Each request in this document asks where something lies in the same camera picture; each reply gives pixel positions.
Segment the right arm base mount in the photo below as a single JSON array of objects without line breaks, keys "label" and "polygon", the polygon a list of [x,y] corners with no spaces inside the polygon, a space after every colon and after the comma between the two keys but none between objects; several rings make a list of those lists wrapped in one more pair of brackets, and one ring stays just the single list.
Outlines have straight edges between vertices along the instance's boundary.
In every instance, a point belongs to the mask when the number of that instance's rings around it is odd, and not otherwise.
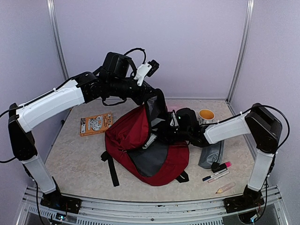
[{"label": "right arm base mount", "polygon": [[249,196],[239,195],[236,197],[229,197],[224,199],[224,207],[226,213],[233,213],[238,211],[243,211],[251,208],[258,207],[259,205],[264,205],[263,197],[258,197],[253,199]]}]

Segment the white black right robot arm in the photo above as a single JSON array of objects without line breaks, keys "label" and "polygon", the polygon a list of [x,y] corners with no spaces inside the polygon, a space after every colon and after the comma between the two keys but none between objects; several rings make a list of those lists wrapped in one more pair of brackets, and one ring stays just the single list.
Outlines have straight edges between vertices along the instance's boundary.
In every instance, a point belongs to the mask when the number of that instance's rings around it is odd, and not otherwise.
[{"label": "white black right robot arm", "polygon": [[228,119],[200,124],[192,122],[188,109],[183,108],[171,117],[169,123],[164,121],[160,131],[169,142],[185,140],[200,148],[236,136],[252,135],[256,143],[257,155],[248,184],[240,197],[241,206],[250,208],[257,202],[261,189],[274,167],[277,151],[286,141],[286,139],[280,140],[283,125],[271,110],[279,113],[284,120],[287,119],[277,108],[255,103],[246,111]]}]

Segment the orange treehouse book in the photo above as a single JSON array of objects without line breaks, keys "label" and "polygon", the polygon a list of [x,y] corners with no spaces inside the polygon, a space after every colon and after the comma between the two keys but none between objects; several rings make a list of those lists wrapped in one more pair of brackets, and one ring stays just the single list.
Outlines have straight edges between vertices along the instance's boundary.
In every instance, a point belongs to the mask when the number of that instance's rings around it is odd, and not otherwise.
[{"label": "orange treehouse book", "polygon": [[111,113],[104,113],[80,119],[80,136],[104,133],[113,125]]}]

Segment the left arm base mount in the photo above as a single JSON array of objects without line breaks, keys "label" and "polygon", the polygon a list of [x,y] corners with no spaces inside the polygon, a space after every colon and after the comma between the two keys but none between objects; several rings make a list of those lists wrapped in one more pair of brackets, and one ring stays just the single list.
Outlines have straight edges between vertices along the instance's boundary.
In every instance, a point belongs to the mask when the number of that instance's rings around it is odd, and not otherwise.
[{"label": "left arm base mount", "polygon": [[46,196],[43,195],[40,204],[50,209],[78,214],[82,201],[79,198],[69,196]]}]

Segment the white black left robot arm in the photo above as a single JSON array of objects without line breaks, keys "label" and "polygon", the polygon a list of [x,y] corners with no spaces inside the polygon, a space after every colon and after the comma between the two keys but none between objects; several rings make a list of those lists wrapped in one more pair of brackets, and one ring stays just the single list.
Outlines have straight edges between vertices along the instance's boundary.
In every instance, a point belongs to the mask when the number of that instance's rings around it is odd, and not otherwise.
[{"label": "white black left robot arm", "polygon": [[33,128],[69,108],[97,98],[105,101],[109,97],[119,97],[123,103],[130,98],[141,105],[154,93],[144,79],[151,77],[158,68],[159,63],[155,60],[143,61],[136,67],[127,52],[109,52],[103,65],[94,72],[70,77],[57,88],[27,103],[9,107],[6,112],[9,114],[8,131],[13,155],[21,161],[53,207],[62,208],[66,199],[38,154]]}]

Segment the white paper notebook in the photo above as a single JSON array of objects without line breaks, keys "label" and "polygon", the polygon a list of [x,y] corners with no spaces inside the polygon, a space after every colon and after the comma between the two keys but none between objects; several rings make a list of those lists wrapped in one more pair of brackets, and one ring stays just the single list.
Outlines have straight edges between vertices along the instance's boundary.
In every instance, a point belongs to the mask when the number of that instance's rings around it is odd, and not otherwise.
[{"label": "white paper notebook", "polygon": [[148,141],[143,145],[143,149],[147,149],[155,140],[157,139],[157,136],[155,134],[151,134]]}]

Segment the red student backpack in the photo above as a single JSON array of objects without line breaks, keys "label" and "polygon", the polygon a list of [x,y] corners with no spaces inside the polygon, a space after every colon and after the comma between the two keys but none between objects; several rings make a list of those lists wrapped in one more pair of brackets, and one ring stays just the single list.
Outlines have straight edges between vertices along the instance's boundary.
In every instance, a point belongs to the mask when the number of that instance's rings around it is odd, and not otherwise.
[{"label": "red student backpack", "polygon": [[[115,187],[120,184],[115,161],[151,186],[163,186],[173,180],[179,183],[189,181],[185,172],[189,163],[186,141],[167,143],[155,133],[155,126],[162,124],[166,116],[165,100],[154,96],[120,117],[106,130],[105,152],[101,159],[108,162]],[[151,134],[155,134],[157,139],[143,149]]]}]

